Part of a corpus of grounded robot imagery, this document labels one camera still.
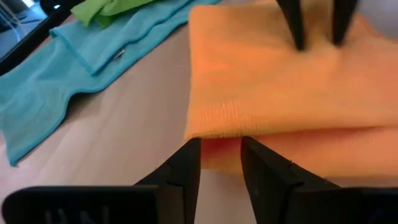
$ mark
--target fabric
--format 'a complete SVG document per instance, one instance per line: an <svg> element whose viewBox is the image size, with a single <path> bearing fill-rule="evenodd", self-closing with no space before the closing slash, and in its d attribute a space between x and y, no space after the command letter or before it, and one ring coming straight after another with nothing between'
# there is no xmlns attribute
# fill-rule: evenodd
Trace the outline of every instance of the fabric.
<svg viewBox="0 0 398 224"><path fill-rule="evenodd" d="M117 15L154 0L85 0L71 9L85 26L94 19L103 27L109 26Z"/></svg>
<svg viewBox="0 0 398 224"><path fill-rule="evenodd" d="M335 47L327 2L303 2L304 52L275 1L193 9L185 139L205 139L202 168L240 174L254 136L322 177L396 177L398 44L357 15Z"/></svg>
<svg viewBox="0 0 398 224"><path fill-rule="evenodd" d="M51 30L49 44L0 77L0 129L10 164L56 130L72 95L103 90L185 23L193 6L217 2L160 1L107 29L72 22Z"/></svg>

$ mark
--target teal towel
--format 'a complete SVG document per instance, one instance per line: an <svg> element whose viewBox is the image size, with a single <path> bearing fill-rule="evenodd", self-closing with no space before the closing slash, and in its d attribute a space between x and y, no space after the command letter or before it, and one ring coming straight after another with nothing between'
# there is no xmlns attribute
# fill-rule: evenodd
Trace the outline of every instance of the teal towel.
<svg viewBox="0 0 398 224"><path fill-rule="evenodd" d="M107 29L72 22L51 30L49 44L0 77L0 129L10 165L56 130L72 95L105 89L186 23L193 6L218 1L157 1L125 13Z"/></svg>

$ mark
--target table surface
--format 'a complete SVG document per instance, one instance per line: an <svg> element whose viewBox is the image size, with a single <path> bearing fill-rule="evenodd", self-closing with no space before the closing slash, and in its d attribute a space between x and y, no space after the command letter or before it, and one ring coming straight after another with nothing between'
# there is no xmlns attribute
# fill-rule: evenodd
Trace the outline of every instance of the table surface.
<svg viewBox="0 0 398 224"><path fill-rule="evenodd" d="M361 10L398 38L398 1L364 0ZM72 99L61 126L17 167L9 166L1 136L0 202L32 185L133 185L182 145L189 90L182 27L105 91ZM199 191L196 223L255 223L241 179L203 170Z"/></svg>

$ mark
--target lime green towel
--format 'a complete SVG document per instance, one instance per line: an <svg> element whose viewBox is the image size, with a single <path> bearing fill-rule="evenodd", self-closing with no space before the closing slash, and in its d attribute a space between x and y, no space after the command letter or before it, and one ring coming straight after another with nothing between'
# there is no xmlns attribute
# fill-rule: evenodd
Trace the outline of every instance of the lime green towel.
<svg viewBox="0 0 398 224"><path fill-rule="evenodd" d="M116 16L155 0L86 0L73 7L71 12L85 26L94 19L99 25L107 27Z"/></svg>

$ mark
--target orange microfiber cloth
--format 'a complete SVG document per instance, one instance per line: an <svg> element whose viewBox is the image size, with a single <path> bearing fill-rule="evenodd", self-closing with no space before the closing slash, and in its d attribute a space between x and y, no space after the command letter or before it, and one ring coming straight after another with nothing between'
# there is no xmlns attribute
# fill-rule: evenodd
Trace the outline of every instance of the orange microfiber cloth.
<svg viewBox="0 0 398 224"><path fill-rule="evenodd" d="M186 140L202 168L241 172L241 136L330 180L398 177L398 44L356 15L330 41L332 1L303 1L298 52L275 0L198 6L190 14Z"/></svg>

